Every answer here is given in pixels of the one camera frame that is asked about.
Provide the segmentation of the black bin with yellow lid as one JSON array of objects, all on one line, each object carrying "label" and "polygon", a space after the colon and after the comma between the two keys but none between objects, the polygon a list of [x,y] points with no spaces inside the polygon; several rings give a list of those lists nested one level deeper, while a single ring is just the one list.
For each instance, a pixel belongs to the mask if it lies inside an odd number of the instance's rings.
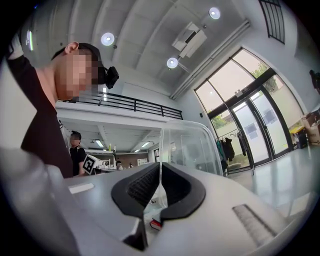
[{"label": "black bin with yellow lid", "polygon": [[295,140],[298,149],[303,149],[308,146],[307,133],[304,126],[299,126],[290,132]]}]

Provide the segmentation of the clothes rack with garments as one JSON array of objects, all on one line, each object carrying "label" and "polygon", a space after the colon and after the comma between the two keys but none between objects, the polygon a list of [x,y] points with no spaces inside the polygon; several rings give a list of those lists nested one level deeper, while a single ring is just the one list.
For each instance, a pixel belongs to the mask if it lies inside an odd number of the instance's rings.
[{"label": "clothes rack with garments", "polygon": [[224,176],[242,172],[251,167],[249,145],[242,131],[234,129],[216,140]]}]

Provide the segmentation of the brown cardboard box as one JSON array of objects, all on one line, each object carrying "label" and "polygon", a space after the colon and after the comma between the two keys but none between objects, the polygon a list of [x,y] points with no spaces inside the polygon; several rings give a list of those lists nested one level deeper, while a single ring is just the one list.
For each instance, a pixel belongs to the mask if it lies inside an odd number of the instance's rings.
[{"label": "brown cardboard box", "polygon": [[301,117],[303,126],[306,129],[307,138],[310,144],[320,146],[320,115],[317,111],[310,112]]}]

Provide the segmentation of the person's black shirt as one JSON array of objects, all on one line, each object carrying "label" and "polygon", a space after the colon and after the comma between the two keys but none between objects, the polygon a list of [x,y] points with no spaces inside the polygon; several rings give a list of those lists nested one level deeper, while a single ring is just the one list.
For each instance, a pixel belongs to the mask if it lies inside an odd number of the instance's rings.
[{"label": "person's black shirt", "polygon": [[58,167],[64,178],[73,177],[73,162],[61,133],[56,109],[45,95],[35,68],[23,55],[7,62],[20,89],[36,109],[21,148],[35,154],[45,164]]}]

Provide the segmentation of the white ceiling air conditioner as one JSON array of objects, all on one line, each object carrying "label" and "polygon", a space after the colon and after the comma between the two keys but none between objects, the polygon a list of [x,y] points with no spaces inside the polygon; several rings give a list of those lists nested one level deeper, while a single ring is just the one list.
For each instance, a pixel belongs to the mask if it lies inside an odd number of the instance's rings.
[{"label": "white ceiling air conditioner", "polygon": [[190,22],[173,41],[172,46],[178,50],[178,56],[190,58],[196,50],[207,40],[203,30]]}]

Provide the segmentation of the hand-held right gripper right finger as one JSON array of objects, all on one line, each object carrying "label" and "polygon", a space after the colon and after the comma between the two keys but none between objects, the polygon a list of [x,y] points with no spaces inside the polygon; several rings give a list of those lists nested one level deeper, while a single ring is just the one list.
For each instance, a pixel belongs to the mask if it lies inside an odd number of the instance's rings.
[{"label": "hand-held right gripper right finger", "polygon": [[276,256],[295,237],[289,222],[239,183],[216,174],[171,164],[205,188],[201,205],[188,217],[166,220],[147,248],[149,256]]}]

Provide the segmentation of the red book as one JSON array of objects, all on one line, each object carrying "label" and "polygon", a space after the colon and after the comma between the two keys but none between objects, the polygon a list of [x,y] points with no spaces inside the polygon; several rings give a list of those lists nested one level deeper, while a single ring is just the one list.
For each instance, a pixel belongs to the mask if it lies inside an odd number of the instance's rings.
[{"label": "red book", "polygon": [[162,229],[161,223],[154,218],[149,222],[149,225],[152,229],[157,230],[157,231],[160,231]]}]

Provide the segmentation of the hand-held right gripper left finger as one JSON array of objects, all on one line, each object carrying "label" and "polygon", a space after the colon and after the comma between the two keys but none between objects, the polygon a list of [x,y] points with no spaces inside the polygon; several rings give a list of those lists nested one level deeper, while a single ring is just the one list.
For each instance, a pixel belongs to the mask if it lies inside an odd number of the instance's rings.
[{"label": "hand-held right gripper left finger", "polygon": [[144,210],[159,185],[159,164],[65,180],[80,256],[160,256],[148,246]]}]

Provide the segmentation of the clear plastic container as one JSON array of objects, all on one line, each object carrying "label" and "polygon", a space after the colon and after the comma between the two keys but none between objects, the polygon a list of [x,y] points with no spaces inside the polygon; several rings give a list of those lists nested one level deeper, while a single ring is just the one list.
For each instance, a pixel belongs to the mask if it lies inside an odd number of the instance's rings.
[{"label": "clear plastic container", "polygon": [[173,200],[181,200],[186,183],[174,174],[165,174],[164,163],[187,167],[206,173],[223,174],[221,160],[211,131],[203,124],[186,120],[171,120],[163,125],[159,139],[159,186],[156,203],[165,209]]}]

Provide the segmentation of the black balcony railing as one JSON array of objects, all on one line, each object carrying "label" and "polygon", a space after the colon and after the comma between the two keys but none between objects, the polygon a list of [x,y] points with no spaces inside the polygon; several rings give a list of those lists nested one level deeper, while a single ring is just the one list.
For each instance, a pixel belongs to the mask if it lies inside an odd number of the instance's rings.
[{"label": "black balcony railing", "polygon": [[110,92],[98,91],[94,94],[83,93],[78,97],[63,100],[62,102],[110,107],[183,120],[182,111],[176,108]]}]

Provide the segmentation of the black framed glass doors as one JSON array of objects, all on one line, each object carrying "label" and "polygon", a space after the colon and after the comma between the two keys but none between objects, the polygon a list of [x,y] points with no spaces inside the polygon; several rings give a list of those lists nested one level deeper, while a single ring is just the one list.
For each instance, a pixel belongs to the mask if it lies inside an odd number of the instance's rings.
[{"label": "black framed glass doors", "polygon": [[249,169],[294,150],[291,130],[302,108],[284,80],[263,60],[240,48],[195,89],[216,139],[241,130],[249,147]]}]

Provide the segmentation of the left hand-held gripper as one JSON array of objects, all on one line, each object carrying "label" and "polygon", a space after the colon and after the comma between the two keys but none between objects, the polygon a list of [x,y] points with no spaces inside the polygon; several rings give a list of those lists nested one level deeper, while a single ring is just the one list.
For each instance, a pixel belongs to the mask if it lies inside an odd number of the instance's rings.
[{"label": "left hand-held gripper", "polygon": [[92,174],[92,171],[94,170],[94,168],[96,168],[99,164],[99,159],[94,157],[93,155],[87,154],[84,162],[83,162],[83,166],[82,168],[84,169],[84,172],[88,175]]}]

